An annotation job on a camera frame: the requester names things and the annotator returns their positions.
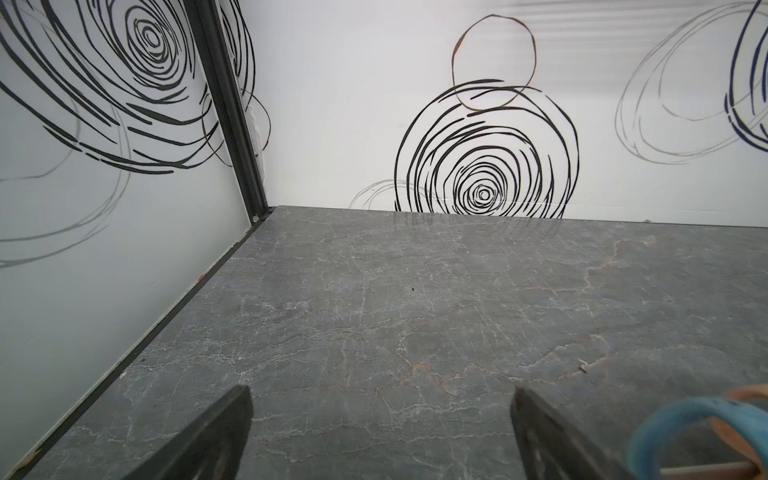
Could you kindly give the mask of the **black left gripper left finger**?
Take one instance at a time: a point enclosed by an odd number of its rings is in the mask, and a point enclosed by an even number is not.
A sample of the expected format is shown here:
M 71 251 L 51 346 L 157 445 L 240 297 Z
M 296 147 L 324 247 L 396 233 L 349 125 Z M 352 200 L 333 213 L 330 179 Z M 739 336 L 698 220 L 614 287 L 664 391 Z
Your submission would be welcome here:
M 250 388 L 236 385 L 126 477 L 234 479 L 252 416 Z

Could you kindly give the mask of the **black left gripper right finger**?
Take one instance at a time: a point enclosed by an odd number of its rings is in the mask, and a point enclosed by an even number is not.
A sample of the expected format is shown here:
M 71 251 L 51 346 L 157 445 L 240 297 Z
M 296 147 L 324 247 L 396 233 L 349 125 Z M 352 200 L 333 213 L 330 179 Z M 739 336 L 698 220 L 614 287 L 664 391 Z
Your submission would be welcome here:
M 528 479 L 628 479 L 630 472 L 533 389 L 518 385 L 510 418 Z

